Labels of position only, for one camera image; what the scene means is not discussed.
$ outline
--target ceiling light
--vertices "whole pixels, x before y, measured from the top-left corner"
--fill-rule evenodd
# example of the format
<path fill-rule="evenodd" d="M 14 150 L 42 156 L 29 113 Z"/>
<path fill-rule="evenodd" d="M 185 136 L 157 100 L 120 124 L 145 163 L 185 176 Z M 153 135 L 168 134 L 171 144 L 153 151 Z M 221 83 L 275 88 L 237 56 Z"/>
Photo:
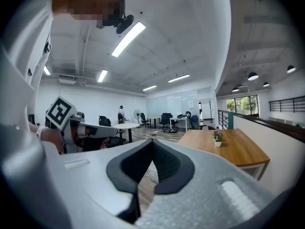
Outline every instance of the ceiling light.
<path fill-rule="evenodd" d="M 46 65 L 44 66 L 43 70 L 47 75 L 51 75 Z"/>
<path fill-rule="evenodd" d="M 186 75 L 184 75 L 184 76 L 181 76 L 181 77 L 178 77 L 178 78 L 172 79 L 172 80 L 170 80 L 170 81 L 168 81 L 168 82 L 174 82 L 174 81 L 178 81 L 178 80 L 180 80 L 180 79 L 183 79 L 183 78 L 185 78 L 185 77 L 189 77 L 189 76 L 190 76 L 189 74 L 186 74 Z"/>
<path fill-rule="evenodd" d="M 103 70 L 97 82 L 102 82 L 108 71 Z"/>
<path fill-rule="evenodd" d="M 143 91 L 147 91 L 147 90 L 152 89 L 152 88 L 155 88 L 155 87 L 157 87 L 157 86 L 147 87 L 147 88 L 143 89 Z"/>
<path fill-rule="evenodd" d="M 233 87 L 233 90 L 232 90 L 232 92 L 238 92 L 239 91 L 239 89 L 235 86 L 235 87 Z"/>
<path fill-rule="evenodd" d="M 128 46 L 128 44 L 136 38 L 137 35 L 139 35 L 144 29 L 145 25 L 143 25 L 141 22 L 138 22 L 121 40 L 119 45 L 114 49 L 112 56 L 118 57 L 121 52 L 125 49 L 125 47 Z"/>
<path fill-rule="evenodd" d="M 257 78 L 258 78 L 257 73 L 255 73 L 255 72 L 250 72 L 250 74 L 249 74 L 249 76 L 248 76 L 248 80 L 249 80 L 249 81 L 253 81 L 253 80 L 257 79 Z"/>
<path fill-rule="evenodd" d="M 289 65 L 287 68 L 287 73 L 291 73 L 293 71 L 295 71 L 295 67 L 293 67 L 292 65 Z"/>

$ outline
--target person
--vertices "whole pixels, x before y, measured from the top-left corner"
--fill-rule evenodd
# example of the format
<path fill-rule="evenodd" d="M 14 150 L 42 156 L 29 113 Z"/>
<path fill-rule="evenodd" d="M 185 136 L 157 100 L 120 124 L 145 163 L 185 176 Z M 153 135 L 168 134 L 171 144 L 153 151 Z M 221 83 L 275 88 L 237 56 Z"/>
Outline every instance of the person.
<path fill-rule="evenodd" d="M 17 125 L 29 130 L 42 140 L 55 144 L 63 152 L 59 130 L 41 128 L 28 122 L 27 106 L 33 108 L 38 86 L 50 50 L 52 20 L 60 14 L 69 14 L 76 20 L 98 21 L 114 18 L 121 0 L 24 0 L 7 23 L 0 40 L 0 82 L 23 92 L 22 97 L 10 98 L 1 104 L 0 117 L 4 125 Z M 6 97 L 4 91 L 0 97 Z"/>
<path fill-rule="evenodd" d="M 118 114 L 123 115 L 123 118 L 125 119 L 125 113 L 124 113 L 124 110 L 123 110 L 123 106 L 122 106 L 122 105 L 121 105 L 120 108 L 119 108 Z"/>

